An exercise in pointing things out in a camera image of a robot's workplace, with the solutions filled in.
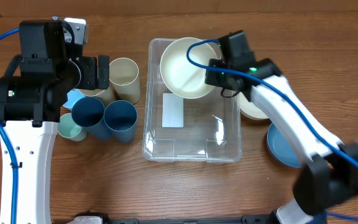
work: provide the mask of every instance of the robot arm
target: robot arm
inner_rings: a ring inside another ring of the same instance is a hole
[[[16,223],[48,224],[50,165],[60,107],[73,88],[108,88],[109,57],[99,55],[98,66],[95,57],[83,56],[88,41],[83,19],[23,21],[19,35],[22,53],[0,78],[0,122],[19,163]],[[21,75],[13,76],[18,66]],[[2,139],[1,149],[0,223],[10,223],[12,167]]]
[[[211,59],[210,67],[228,68],[251,74],[274,86],[296,104],[312,127],[330,145],[358,161],[358,144],[343,145],[324,128],[296,97],[280,69],[268,58],[256,61],[243,31],[218,39],[223,58]],[[293,186],[294,199],[272,213],[273,223],[304,224],[327,208],[358,195],[358,169],[333,153],[309,130],[300,116],[281,96],[246,78],[208,70],[205,83],[241,91],[261,109],[291,144],[302,172]]]

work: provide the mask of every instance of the white card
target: white card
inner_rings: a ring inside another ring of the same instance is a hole
[[[162,127],[183,128],[183,98],[174,93],[162,94]]]

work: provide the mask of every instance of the blue paper cup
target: blue paper cup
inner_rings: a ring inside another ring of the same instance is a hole
[[[74,89],[74,90],[70,90],[67,93],[67,102],[65,104],[63,104],[63,106],[69,110],[73,109],[74,104],[84,98],[85,95],[82,94],[82,92],[80,92],[78,89]]]
[[[117,100],[106,108],[104,122],[118,141],[131,142],[136,133],[137,110],[132,103]]]
[[[112,132],[103,119],[103,102],[95,97],[78,100],[71,111],[73,121],[98,139],[110,139]]]

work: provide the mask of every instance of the transparent plastic bin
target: transparent plastic bin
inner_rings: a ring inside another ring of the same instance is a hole
[[[183,127],[163,128],[163,93],[171,93],[160,75],[164,50],[175,39],[154,39],[149,47],[149,74],[143,155],[159,162],[237,162],[242,155],[238,96],[223,98],[221,88],[198,99],[183,99]],[[221,57],[217,46],[211,44]]]

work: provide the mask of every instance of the cup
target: cup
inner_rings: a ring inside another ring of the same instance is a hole
[[[71,111],[73,121],[98,139],[110,139],[112,132],[104,122],[104,105],[96,97],[78,100]]]
[[[70,90],[67,93],[67,102],[63,106],[69,110],[73,109],[74,104],[79,100],[84,98],[85,95],[79,89]]]
[[[128,101],[114,101],[104,112],[104,122],[118,141],[131,142],[136,133],[137,110]]]
[[[82,141],[86,137],[86,131],[73,121],[71,113],[60,117],[58,133],[61,137],[72,141]]]
[[[105,106],[108,106],[111,102],[116,100],[116,96],[114,96],[114,92],[110,85],[107,90],[80,90],[80,92],[85,96],[93,96],[98,98]]]
[[[140,99],[139,68],[129,58],[117,58],[110,63],[110,82],[120,99],[137,103]]]

